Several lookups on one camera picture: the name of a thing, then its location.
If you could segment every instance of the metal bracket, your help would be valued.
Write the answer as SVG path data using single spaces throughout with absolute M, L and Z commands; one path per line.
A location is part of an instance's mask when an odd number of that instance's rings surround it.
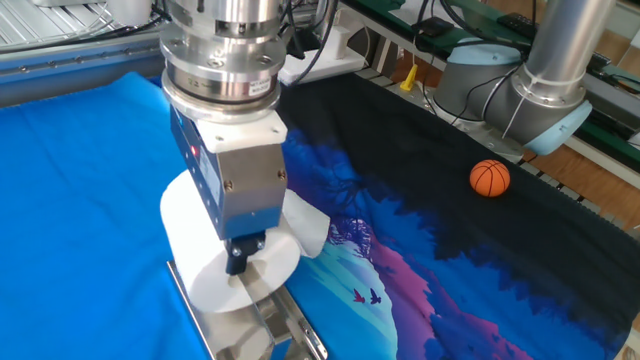
M 266 324 L 265 332 L 273 339 L 273 343 L 265 346 L 255 360 L 327 360 L 327 349 L 284 286 L 254 306 L 232 313 L 208 314 L 199 311 L 189 301 L 175 262 L 169 261 L 167 266 L 211 360 L 246 359 L 243 356 L 245 351 L 255 351 L 256 346 L 264 345 L 257 343 L 258 337 L 254 336 L 261 331 L 261 324 Z M 219 341 L 213 336 L 216 335 L 216 329 L 221 330 L 218 334 L 228 336 L 239 321 L 254 321 L 256 327 L 239 336 L 237 343 L 220 348 Z

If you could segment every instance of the blue cloth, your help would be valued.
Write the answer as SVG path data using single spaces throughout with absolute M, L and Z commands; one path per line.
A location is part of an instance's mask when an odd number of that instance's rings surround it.
M 206 358 L 166 267 L 168 114 L 138 75 L 0 109 L 0 360 Z M 290 188 L 331 217 L 287 282 L 331 359 L 613 359 L 640 289 L 624 234 L 510 164 L 480 198 L 495 155 L 356 76 L 279 114 Z
M 139 75 L 0 110 L 0 359 L 204 359 L 166 268 L 184 168 Z

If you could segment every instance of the yellow object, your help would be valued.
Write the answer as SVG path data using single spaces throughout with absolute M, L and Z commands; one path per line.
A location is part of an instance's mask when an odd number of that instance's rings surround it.
M 416 73 L 418 72 L 418 65 L 413 64 L 411 67 L 411 71 L 409 71 L 409 75 L 407 78 L 400 84 L 400 89 L 404 91 L 411 91 L 413 89 L 413 82 L 416 80 Z

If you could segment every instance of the light blue robot joint cap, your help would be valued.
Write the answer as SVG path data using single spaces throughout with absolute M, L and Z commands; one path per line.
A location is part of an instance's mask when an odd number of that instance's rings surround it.
M 587 120 L 592 109 L 593 106 L 589 101 L 583 102 L 545 132 L 525 144 L 524 147 L 538 155 L 551 154 L 578 130 L 582 123 Z
M 479 38 L 465 38 L 458 43 L 480 41 Z M 480 44 L 462 46 L 453 49 L 448 63 L 460 65 L 496 66 L 517 64 L 520 62 L 520 51 L 503 45 Z

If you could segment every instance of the toy basketball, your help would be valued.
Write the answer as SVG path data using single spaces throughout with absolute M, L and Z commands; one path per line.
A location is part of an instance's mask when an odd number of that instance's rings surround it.
M 502 195 L 511 183 L 509 170 L 497 160 L 485 160 L 478 163 L 471 170 L 469 177 L 471 187 L 478 194 L 486 197 Z

